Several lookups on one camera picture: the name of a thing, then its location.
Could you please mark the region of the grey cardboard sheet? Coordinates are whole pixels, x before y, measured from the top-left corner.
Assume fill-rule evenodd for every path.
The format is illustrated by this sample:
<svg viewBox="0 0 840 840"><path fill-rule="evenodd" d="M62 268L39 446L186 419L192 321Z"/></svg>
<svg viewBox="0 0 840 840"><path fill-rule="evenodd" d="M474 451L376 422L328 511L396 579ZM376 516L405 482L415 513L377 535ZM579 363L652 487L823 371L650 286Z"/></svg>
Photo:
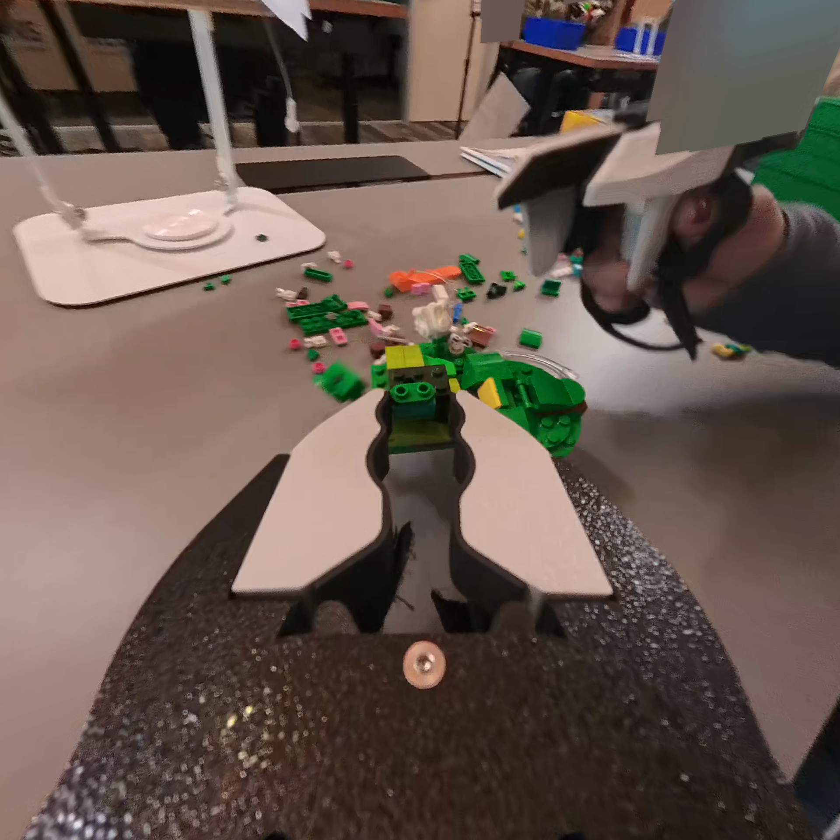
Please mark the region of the grey cardboard sheet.
<svg viewBox="0 0 840 840"><path fill-rule="evenodd" d="M489 86L458 139L462 144L471 145L484 140L509 138L518 130L530 109L528 100L502 71Z"/></svg>

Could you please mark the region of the long clear lego tube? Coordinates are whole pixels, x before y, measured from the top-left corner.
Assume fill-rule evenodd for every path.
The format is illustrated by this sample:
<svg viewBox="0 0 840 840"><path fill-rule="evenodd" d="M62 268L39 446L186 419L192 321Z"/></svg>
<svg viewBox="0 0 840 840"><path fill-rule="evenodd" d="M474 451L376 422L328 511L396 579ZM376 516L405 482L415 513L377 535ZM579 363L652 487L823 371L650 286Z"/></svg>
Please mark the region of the long clear lego tube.
<svg viewBox="0 0 840 840"><path fill-rule="evenodd" d="M531 367L541 369L556 379L568 379L574 382L579 381L578 374L576 374L572 369L552 359L546 358L539 353L533 353L526 350L506 349L499 350L498 353L507 361L519 364L528 364Z"/></svg>

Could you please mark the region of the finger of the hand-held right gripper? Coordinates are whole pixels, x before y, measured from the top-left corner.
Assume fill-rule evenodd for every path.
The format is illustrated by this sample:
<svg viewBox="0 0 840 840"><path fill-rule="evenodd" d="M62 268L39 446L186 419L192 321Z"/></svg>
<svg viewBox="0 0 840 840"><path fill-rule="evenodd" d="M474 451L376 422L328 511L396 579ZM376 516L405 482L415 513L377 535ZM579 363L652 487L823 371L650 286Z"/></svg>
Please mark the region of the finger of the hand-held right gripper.
<svg viewBox="0 0 840 840"><path fill-rule="evenodd" d="M729 145L658 154L659 135L659 122L624 132L583 192L583 207L624 207L621 254L630 292L653 274L679 199L720 178L735 151Z"/></svg>
<svg viewBox="0 0 840 840"><path fill-rule="evenodd" d="M526 148L496 189L498 209L520 206L528 268L545 275L561 253L590 253L609 207L623 207L606 160L625 134L621 124L560 133Z"/></svg>

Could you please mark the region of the cardboard box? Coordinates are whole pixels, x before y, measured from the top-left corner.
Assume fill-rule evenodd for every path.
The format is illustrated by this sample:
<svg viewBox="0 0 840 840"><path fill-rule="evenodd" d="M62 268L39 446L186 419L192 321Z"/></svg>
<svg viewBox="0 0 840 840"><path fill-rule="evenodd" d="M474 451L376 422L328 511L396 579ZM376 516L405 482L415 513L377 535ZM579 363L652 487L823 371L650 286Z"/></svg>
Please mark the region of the cardboard box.
<svg viewBox="0 0 840 840"><path fill-rule="evenodd" d="M82 35L63 7L58 16L94 91L137 91L133 60L123 40ZM31 88L79 91L58 38L36 2L2 2L2 41Z"/></svg>

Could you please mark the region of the person's right forearm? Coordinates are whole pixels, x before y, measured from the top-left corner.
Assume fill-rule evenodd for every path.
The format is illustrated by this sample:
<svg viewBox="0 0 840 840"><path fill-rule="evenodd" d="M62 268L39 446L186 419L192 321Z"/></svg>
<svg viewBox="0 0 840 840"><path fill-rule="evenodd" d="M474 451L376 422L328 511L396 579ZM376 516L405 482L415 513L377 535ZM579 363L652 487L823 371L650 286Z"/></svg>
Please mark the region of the person's right forearm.
<svg viewBox="0 0 840 840"><path fill-rule="evenodd" d="M839 225L821 208L783 204L786 239L768 265L696 316L760 352L839 367Z"/></svg>

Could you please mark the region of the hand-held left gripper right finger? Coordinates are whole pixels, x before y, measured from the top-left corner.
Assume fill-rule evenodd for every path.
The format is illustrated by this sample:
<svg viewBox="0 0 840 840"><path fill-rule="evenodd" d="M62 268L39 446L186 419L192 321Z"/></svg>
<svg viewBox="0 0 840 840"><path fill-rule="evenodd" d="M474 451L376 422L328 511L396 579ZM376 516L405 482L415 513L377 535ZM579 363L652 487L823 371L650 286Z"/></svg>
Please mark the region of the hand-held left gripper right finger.
<svg viewBox="0 0 840 840"><path fill-rule="evenodd" d="M458 482L453 582L471 601L602 600L609 581L550 454L466 391L450 410Z"/></svg>

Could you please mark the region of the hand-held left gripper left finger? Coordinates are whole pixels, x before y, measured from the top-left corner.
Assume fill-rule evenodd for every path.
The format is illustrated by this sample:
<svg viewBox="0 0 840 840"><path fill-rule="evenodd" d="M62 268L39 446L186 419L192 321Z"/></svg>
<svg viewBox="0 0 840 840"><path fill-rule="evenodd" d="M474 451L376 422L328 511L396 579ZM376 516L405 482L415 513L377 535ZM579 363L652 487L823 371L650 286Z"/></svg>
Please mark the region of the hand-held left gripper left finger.
<svg viewBox="0 0 840 840"><path fill-rule="evenodd" d="M387 570L394 530L387 394L372 389L290 452L234 578L232 595L315 596L341 575Z"/></svg>

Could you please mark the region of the orange brick separator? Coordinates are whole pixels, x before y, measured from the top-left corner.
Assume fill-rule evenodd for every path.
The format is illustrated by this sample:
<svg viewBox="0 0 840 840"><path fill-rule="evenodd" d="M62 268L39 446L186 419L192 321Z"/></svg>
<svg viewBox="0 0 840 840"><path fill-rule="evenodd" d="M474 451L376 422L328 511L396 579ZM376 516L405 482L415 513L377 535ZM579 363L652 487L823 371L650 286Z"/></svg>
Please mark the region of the orange brick separator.
<svg viewBox="0 0 840 840"><path fill-rule="evenodd" d="M388 276L391 287L402 294L423 295L426 287L441 286L461 278L458 266L435 269L396 270Z"/></svg>

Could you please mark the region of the blue storage bin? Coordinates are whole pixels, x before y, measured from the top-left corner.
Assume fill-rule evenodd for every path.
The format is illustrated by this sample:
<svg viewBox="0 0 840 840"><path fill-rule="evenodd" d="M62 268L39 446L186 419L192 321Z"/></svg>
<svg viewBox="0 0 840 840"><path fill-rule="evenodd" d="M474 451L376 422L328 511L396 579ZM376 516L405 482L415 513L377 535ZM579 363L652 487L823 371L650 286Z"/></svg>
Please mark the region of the blue storage bin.
<svg viewBox="0 0 840 840"><path fill-rule="evenodd" d="M583 44L586 24L566 19L527 17L521 39L532 46L576 51Z"/></svg>
<svg viewBox="0 0 840 840"><path fill-rule="evenodd" d="M659 58L666 36L667 29L651 24L627 26L617 32L614 48L636 56Z"/></svg>

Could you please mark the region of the white desk stand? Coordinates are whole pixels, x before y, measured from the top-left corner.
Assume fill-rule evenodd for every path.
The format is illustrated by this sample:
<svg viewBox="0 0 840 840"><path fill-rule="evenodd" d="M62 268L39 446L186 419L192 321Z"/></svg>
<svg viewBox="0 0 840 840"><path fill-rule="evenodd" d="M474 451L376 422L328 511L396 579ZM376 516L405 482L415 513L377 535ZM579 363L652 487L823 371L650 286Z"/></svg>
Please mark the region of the white desk stand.
<svg viewBox="0 0 840 840"><path fill-rule="evenodd" d="M325 245L326 234L278 196L240 185L207 10L187 10L217 169L209 192L94 206L59 198L5 96L2 125L28 165L50 212L13 230L38 296L84 308L180 286ZM265 243L258 234L269 237Z"/></svg>

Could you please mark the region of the green lego model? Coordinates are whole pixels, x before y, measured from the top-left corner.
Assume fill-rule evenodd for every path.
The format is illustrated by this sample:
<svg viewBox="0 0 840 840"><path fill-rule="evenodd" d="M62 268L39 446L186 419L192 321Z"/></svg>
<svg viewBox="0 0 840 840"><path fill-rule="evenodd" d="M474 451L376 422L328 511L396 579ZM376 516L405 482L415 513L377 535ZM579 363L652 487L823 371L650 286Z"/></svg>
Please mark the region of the green lego model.
<svg viewBox="0 0 840 840"><path fill-rule="evenodd" d="M535 438L551 457L577 445L586 410L578 381L556 379L490 351L495 331L476 322L453 325L452 301L413 311L420 343L390 331L373 351L371 384L392 400L389 450L405 455L450 448L448 398L464 392Z"/></svg>

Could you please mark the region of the pile of green pink lego pieces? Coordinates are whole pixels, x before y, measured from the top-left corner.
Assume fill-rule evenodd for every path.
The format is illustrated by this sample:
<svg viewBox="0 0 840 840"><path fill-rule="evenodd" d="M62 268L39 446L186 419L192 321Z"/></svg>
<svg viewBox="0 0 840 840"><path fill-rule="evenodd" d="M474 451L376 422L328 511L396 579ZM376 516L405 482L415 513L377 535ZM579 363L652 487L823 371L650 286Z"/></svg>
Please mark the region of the pile of green pink lego pieces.
<svg viewBox="0 0 840 840"><path fill-rule="evenodd" d="M422 307L436 301L462 301L465 306L476 299L477 288L484 282L479 270L479 261L471 255L462 255L458 267L461 268L461 278L457 281L423 289L425 293L433 294L434 300ZM385 289L385 296L391 298L395 292L396 289L390 285ZM363 325L371 329L381 347L382 341L390 331L400 335L402 341L405 341L399 328L391 323L393 310L387 305L372 310L361 301L345 301L336 294L315 301L309 297L298 296L292 290L281 288L276 294L285 303L289 322L296 324L301 332L301 339L290 341L290 349L307 348L314 381L337 401L345 402L355 398L361 390L362 383L358 376L347 371L341 364L327 367L320 362L319 349L322 346L328 341L337 346L344 346L347 343L347 330Z"/></svg>

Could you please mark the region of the green lego baseplate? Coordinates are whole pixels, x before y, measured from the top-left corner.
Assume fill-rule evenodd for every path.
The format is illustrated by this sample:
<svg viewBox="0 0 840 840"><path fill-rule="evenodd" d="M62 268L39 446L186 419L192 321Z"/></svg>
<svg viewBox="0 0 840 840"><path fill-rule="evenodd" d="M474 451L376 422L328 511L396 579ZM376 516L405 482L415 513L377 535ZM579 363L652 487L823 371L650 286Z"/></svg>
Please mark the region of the green lego baseplate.
<svg viewBox="0 0 840 840"><path fill-rule="evenodd" d="M822 209L839 219L839 98L822 98L796 148L764 156L753 182L782 203Z"/></svg>

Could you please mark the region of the background table with bins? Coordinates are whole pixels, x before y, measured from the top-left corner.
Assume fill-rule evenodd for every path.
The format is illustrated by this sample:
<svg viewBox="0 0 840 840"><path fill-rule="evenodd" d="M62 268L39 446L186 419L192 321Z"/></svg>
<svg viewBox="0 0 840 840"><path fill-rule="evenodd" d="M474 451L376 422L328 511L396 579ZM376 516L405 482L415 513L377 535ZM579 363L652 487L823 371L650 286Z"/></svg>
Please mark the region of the background table with bins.
<svg viewBox="0 0 840 840"><path fill-rule="evenodd" d="M551 133L570 110L617 108L650 99L658 60L613 47L552 49L523 40L499 47L491 81L507 77L526 99L529 110L516 137Z"/></svg>

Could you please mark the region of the person's torso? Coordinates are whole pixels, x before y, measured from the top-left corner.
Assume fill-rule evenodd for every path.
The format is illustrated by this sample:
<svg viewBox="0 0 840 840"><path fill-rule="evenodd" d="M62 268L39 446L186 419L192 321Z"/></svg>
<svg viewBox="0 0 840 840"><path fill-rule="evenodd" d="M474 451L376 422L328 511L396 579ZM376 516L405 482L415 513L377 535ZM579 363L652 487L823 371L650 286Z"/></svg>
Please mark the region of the person's torso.
<svg viewBox="0 0 840 840"><path fill-rule="evenodd" d="M819 838L839 838L839 704L794 777L794 794Z"/></svg>

